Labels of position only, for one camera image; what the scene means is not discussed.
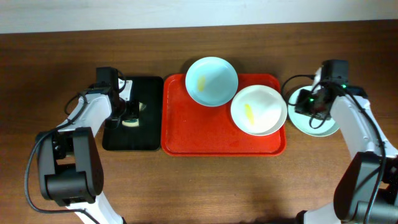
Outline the green and yellow sponge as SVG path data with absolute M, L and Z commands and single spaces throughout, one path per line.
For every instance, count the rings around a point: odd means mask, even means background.
M 139 112 L 143 112 L 147 105 L 139 103 Z M 128 128 L 139 127 L 139 118 L 129 118 L 122 120 L 122 125 Z

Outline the light green plate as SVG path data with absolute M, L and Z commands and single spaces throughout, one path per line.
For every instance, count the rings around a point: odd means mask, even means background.
M 311 90 L 311 86 L 304 86 L 295 90 L 289 97 L 289 103 L 295 103 L 301 90 Z M 325 137 L 334 134 L 339 130 L 338 124 L 333 120 L 326 120 L 323 125 L 318 129 L 313 129 L 309 125 L 310 117 L 295 112 L 294 106 L 288 105 L 288 115 L 294 126 L 301 132 L 315 137 Z M 319 126 L 321 120 L 314 119 L 312 122 L 313 126 Z

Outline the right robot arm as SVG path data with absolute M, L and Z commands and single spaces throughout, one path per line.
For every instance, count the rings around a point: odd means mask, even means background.
M 397 223 L 397 148 L 374 119 L 366 92 L 345 85 L 301 90 L 295 111 L 332 118 L 352 157 L 332 203 L 298 213 L 296 223 Z

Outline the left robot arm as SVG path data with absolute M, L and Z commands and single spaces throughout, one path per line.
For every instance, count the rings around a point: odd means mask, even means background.
M 56 128 L 37 135 L 24 174 L 29 206 L 39 213 L 75 213 L 83 223 L 125 223 L 103 192 L 104 173 L 95 136 L 103 122 L 115 116 L 117 123 L 131 102 L 131 80 L 98 81 L 75 95 L 75 109 Z M 40 192 L 58 210 L 34 205 L 29 194 L 32 161 L 37 160 Z

